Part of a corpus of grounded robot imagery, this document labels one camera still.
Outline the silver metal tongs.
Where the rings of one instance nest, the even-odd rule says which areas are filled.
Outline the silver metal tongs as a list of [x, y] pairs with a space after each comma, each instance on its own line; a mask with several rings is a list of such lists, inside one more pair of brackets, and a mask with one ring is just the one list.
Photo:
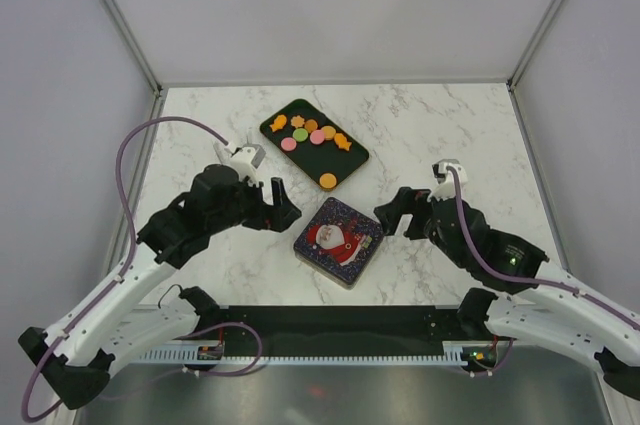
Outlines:
[[223, 143], [220, 140], [216, 140], [213, 144], [213, 150], [220, 163], [227, 163], [236, 152], [252, 142], [252, 135], [247, 133], [236, 141], [229, 140], [227, 143]]

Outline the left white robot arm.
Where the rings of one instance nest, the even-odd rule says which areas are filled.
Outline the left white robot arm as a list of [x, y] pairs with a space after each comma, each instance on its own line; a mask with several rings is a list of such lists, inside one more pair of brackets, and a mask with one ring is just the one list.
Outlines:
[[135, 251], [72, 311], [47, 328], [29, 327], [18, 343], [60, 404], [79, 409], [147, 350], [187, 337], [208, 339], [221, 324], [219, 305], [198, 286], [135, 318], [133, 309], [150, 291], [206, 250], [212, 236], [236, 226], [277, 233], [301, 216], [281, 178], [271, 180], [273, 201], [262, 183], [240, 166], [214, 164], [197, 174], [189, 191], [154, 213], [135, 233]]

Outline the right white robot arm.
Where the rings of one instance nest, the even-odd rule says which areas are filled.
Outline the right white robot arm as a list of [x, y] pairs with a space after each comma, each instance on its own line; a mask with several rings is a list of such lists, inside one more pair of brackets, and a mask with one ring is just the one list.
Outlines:
[[580, 284], [537, 246], [490, 227], [466, 202], [429, 201], [425, 190], [402, 187], [374, 214], [387, 235], [410, 216], [405, 237], [429, 240], [480, 282], [457, 311], [463, 336], [523, 340], [601, 373], [611, 388], [638, 399], [638, 314]]

